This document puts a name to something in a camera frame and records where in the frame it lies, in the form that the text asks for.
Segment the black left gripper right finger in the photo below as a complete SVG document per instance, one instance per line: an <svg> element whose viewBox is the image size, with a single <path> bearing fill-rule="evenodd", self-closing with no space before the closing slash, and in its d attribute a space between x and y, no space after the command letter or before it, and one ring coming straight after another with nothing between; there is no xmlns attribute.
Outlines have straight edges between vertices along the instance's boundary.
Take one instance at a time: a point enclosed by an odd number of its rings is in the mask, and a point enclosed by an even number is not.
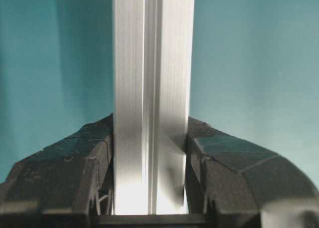
<svg viewBox="0 0 319 228"><path fill-rule="evenodd" d="M285 157L189 118L186 195L215 228L316 228L319 192Z"/></svg>

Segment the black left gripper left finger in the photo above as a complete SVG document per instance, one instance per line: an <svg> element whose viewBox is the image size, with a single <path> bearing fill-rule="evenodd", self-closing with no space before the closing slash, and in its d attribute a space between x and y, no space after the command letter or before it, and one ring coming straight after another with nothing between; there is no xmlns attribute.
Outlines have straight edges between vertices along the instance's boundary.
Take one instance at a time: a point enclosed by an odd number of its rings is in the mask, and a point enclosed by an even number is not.
<svg viewBox="0 0 319 228"><path fill-rule="evenodd" d="M0 186L3 228L88 228L113 205L113 117L17 162Z"/></svg>

